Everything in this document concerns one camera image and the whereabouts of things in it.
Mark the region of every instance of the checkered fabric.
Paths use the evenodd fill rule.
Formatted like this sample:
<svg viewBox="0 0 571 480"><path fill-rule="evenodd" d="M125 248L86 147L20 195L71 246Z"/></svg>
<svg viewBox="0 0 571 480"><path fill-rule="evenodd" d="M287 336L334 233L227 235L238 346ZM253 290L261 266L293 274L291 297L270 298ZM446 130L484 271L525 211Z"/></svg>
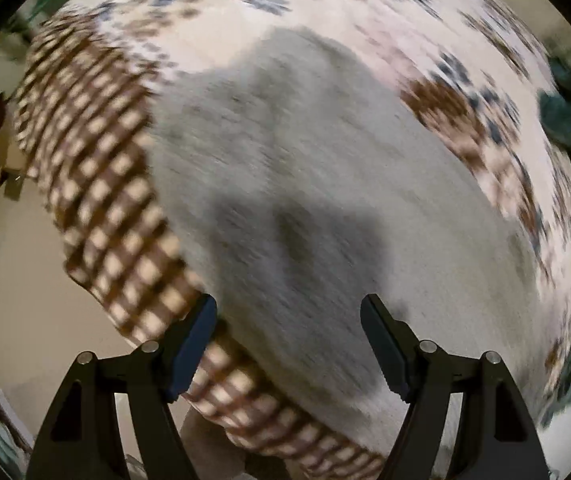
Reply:
<svg viewBox="0 0 571 480"><path fill-rule="evenodd" d="M32 44L14 100L28 176L64 239L66 271L134 344L184 317L199 281L181 259L147 174L154 70L127 70L85 18L61 15ZM369 479L384 458L279 392L219 322L185 398L237 446L297 461L311 478Z"/></svg>

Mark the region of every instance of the gray cloth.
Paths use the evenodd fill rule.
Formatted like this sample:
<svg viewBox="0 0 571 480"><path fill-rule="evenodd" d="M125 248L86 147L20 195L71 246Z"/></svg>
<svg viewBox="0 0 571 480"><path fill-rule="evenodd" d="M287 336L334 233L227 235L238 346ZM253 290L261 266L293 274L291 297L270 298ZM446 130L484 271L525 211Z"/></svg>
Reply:
<svg viewBox="0 0 571 480"><path fill-rule="evenodd" d="M537 300L521 227L347 49L277 30L183 76L153 117L150 171L186 261L301 407L389 452L406 405L360 327L376 292L419 338L499 351L540 413L561 323ZM450 418L444 449L455 431Z"/></svg>

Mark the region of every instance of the bed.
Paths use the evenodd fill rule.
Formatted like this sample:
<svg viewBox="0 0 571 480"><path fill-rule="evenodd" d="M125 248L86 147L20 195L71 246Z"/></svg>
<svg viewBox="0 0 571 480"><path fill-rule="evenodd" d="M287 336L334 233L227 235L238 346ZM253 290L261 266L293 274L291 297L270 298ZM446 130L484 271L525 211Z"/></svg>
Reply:
<svg viewBox="0 0 571 480"><path fill-rule="evenodd" d="M147 170L151 104L182 73L224 66L275 27L347 46L525 228L541 307L562 324L552 400L571 347L571 164L546 138L546 52L500 0L71 0L35 38L14 126L64 242L68 275L133 345L200 293ZM376 478L384 457L315 420L219 323L186 394L236 445L322 478Z"/></svg>

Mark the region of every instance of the plaid trim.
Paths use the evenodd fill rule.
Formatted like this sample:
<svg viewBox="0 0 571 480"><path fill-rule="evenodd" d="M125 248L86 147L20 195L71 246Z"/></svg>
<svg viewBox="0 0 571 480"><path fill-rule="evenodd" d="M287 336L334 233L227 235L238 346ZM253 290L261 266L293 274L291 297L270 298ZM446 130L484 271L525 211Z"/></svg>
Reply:
<svg viewBox="0 0 571 480"><path fill-rule="evenodd" d="M160 336L200 293L147 174L144 77L154 74L128 73L90 20L63 15L35 38L14 113L66 272L133 345ZM376 478L383 467L279 392L222 320L184 397L237 446L296 460L311 478Z"/></svg>

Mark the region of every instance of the gray blanket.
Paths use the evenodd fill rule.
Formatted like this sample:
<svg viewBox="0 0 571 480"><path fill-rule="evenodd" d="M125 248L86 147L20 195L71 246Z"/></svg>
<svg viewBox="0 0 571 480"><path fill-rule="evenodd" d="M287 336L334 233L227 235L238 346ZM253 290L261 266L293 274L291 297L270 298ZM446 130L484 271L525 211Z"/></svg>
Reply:
<svg viewBox="0 0 571 480"><path fill-rule="evenodd" d="M301 407L389 452L406 405L358 315L377 292L419 338L499 351L538 416L557 334L521 227L347 49L278 30L183 76L153 117L150 170L186 261ZM455 430L450 417L445 450Z"/></svg>

